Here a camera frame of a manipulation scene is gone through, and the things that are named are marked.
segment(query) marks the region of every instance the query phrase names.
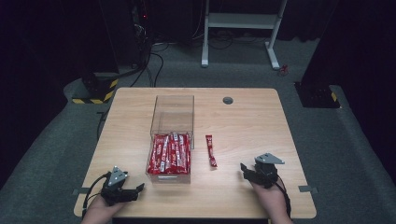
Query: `hand-mounted device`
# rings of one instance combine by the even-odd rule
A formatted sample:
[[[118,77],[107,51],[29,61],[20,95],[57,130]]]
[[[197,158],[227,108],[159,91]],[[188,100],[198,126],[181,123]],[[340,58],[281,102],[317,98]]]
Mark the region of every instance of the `hand-mounted device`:
[[[276,185],[280,191],[282,191],[283,196],[285,197],[286,210],[290,217],[290,198],[286,192],[286,187],[283,189],[279,186],[279,184],[276,183],[280,176],[277,174],[275,164],[285,164],[285,162],[276,156],[273,156],[271,153],[262,154],[254,158],[254,161],[256,162],[254,165],[255,171],[249,170],[245,164],[241,163],[241,170],[244,173],[244,178],[250,182],[263,186],[265,189],[269,189],[273,185]]]
[[[102,178],[105,178],[106,181],[103,184],[100,194],[106,200],[109,206],[112,206],[115,203],[136,201],[137,197],[139,196],[139,192],[143,190],[145,184],[139,185],[136,189],[123,189],[122,185],[125,183],[126,177],[128,177],[128,172],[123,172],[119,169],[119,167],[114,166],[112,172],[107,172],[107,174],[101,175],[98,179],[96,179],[88,189],[87,195],[85,197],[82,207],[82,217],[85,216],[88,200],[90,199],[90,194],[93,187]]]

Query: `table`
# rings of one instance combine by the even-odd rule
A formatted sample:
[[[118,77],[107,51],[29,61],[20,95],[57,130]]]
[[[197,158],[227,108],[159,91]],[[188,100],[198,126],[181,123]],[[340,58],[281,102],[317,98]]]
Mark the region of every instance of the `table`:
[[[206,0],[205,8],[205,28],[204,44],[202,48],[201,66],[209,66],[209,27],[223,28],[250,28],[250,29],[268,29],[273,30],[270,41],[265,42],[265,49],[271,61],[274,70],[280,69],[274,52],[274,43],[280,23],[282,22],[283,12],[288,0],[281,0],[280,8],[276,15],[264,14],[238,14],[238,13],[210,13],[209,0]]]
[[[194,150],[190,184],[150,183],[145,174],[150,148],[150,126],[157,95],[194,95]],[[224,97],[232,97],[226,105]],[[218,168],[209,165],[205,135],[213,135]],[[240,162],[252,169],[254,158],[272,153],[285,162],[277,165],[287,186],[293,218],[316,215],[290,129],[277,92],[273,89],[120,88],[92,157],[83,187],[88,188],[114,165],[128,171],[124,189],[146,183],[135,202],[116,217],[265,218]],[[92,194],[99,191],[99,182]],[[85,194],[74,209],[81,216]]]

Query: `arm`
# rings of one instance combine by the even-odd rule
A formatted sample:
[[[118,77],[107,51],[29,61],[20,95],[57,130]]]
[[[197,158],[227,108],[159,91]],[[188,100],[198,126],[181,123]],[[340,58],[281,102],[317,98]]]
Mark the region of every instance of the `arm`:
[[[87,209],[81,224],[106,224],[125,203],[116,203],[108,206],[101,195],[97,195]]]
[[[291,219],[286,211],[286,202],[282,191],[275,185],[269,189],[250,182],[262,208],[267,212],[273,224],[292,224]],[[277,180],[277,184],[284,188],[282,181]]]

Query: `clear plastic box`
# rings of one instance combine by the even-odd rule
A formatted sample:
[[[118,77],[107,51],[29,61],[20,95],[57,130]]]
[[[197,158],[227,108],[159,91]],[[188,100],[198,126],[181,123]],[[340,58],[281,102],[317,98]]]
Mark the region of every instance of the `clear plastic box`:
[[[190,183],[191,169],[187,174],[151,174],[149,166],[154,150],[154,138],[158,134],[185,134],[189,137],[190,149],[193,149],[193,95],[158,95],[151,123],[151,144],[148,154],[146,174],[152,183]]]

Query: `white metal stand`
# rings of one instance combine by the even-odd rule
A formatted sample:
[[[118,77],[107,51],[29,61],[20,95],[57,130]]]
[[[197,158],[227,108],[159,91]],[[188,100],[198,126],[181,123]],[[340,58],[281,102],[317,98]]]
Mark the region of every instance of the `white metal stand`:
[[[209,66],[209,47],[208,47],[208,33],[209,27],[223,27],[223,28],[250,28],[250,29],[267,29],[273,30],[269,42],[265,42],[265,49],[271,61],[273,69],[280,68],[277,62],[274,43],[276,35],[282,22],[283,12],[288,0],[282,0],[280,10],[277,15],[264,14],[235,14],[235,13],[209,13],[209,0],[206,0],[205,9],[205,33],[204,44],[202,49],[202,67]]]

